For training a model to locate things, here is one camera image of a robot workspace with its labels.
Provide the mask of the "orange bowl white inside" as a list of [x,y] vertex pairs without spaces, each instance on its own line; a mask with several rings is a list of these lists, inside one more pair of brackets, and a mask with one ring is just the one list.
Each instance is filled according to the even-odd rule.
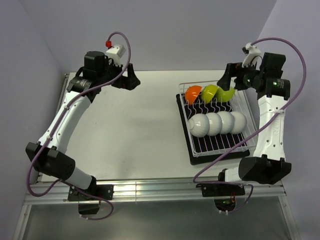
[[184,94],[184,99],[189,106],[195,102],[201,90],[202,90],[202,87],[199,85],[192,85],[186,90]]

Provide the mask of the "green bowl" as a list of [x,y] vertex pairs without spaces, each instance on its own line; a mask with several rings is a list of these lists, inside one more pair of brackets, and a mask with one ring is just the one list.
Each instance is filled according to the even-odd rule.
[[207,85],[203,91],[201,92],[201,100],[207,104],[209,103],[213,97],[215,96],[217,90],[218,90],[218,86],[213,85],[213,84],[209,84]]
[[234,96],[236,90],[234,88],[230,88],[229,90],[223,90],[219,87],[215,93],[215,98],[218,102],[225,103],[228,102]]

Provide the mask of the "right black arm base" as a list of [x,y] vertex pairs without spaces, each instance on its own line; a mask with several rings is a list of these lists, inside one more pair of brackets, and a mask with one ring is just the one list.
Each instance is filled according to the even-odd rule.
[[201,189],[202,197],[214,197],[215,207],[223,212],[233,211],[236,208],[236,197],[244,196],[245,189],[234,184],[200,184],[196,188]]

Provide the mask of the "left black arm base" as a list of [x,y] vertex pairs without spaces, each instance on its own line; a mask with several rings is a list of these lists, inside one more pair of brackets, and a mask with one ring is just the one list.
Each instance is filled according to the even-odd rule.
[[85,191],[81,193],[70,187],[67,201],[78,202],[78,212],[81,215],[96,215],[100,210],[103,200],[113,199],[114,186],[112,184],[99,184],[93,192]]

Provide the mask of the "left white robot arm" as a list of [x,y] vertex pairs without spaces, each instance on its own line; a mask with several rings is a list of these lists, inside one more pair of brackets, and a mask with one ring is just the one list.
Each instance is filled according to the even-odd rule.
[[36,143],[28,143],[26,154],[33,168],[74,187],[86,200],[98,193],[97,180],[76,167],[74,159],[66,155],[71,136],[82,115],[105,85],[133,90],[140,85],[133,65],[121,64],[124,51],[116,45],[106,52],[89,51],[84,65],[67,86],[62,105],[47,131]]

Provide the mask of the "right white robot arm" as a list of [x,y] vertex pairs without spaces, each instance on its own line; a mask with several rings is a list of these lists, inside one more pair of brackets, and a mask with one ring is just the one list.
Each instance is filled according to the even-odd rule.
[[290,99],[291,83],[282,78],[282,67],[286,61],[283,54],[264,53],[259,69],[256,69],[257,57],[250,57],[247,66],[229,63],[224,75],[218,81],[223,90],[235,78],[236,90],[255,89],[259,106],[259,130],[257,145],[251,157],[244,157],[234,168],[225,168],[216,183],[217,191],[229,194],[234,183],[256,182],[273,185],[287,176],[292,165],[286,162],[284,152],[283,106]]

